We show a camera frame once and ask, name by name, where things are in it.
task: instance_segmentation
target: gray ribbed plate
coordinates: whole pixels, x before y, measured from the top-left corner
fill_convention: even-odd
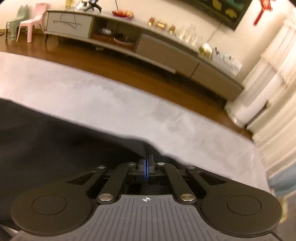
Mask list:
[[[20,231],[12,241],[277,241],[271,234],[232,237],[209,226],[195,207],[177,203],[172,195],[148,198],[122,195],[116,203],[98,206],[90,220],[72,232],[37,237]]]

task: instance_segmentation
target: blue fabric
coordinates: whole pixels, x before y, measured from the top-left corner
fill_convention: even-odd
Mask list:
[[[268,179],[268,184],[275,190],[276,197],[282,197],[296,190],[296,163]]]

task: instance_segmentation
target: brown floor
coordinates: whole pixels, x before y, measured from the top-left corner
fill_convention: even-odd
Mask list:
[[[0,36],[0,51],[49,60],[142,89],[160,96],[197,113],[200,113],[248,138],[246,129],[234,125],[223,110],[223,99],[205,88],[179,75],[172,75],[140,60],[123,56],[111,50],[95,51],[92,45],[71,39],[58,40],[51,36],[45,45],[45,36],[34,34],[32,42],[26,42],[21,33],[20,40],[4,40]]]

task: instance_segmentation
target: wall-mounted television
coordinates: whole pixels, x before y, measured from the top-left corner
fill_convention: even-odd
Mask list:
[[[236,29],[252,0],[182,0]]]

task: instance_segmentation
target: beige wall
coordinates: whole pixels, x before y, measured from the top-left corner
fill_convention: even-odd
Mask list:
[[[30,13],[38,0],[24,0],[22,4],[29,4]],[[49,0],[48,8],[58,9],[65,6],[63,0]],[[116,9],[115,0],[100,0],[103,11]],[[219,26],[219,22],[200,10],[180,0],[117,0],[118,7],[134,12],[135,18],[147,21],[151,16],[162,18],[168,25],[175,24],[178,28],[183,25],[195,24],[197,32],[207,40]],[[16,15],[15,1],[5,0],[0,5],[0,28],[5,28],[5,22]],[[281,28],[283,20],[293,6],[288,0],[272,1],[273,11],[265,11],[257,26],[253,22],[261,10],[259,0],[253,0],[242,21],[235,31],[222,25],[210,41],[211,47],[217,46],[221,52],[232,54],[243,63],[237,79],[243,81],[248,72],[260,59],[270,41]]]

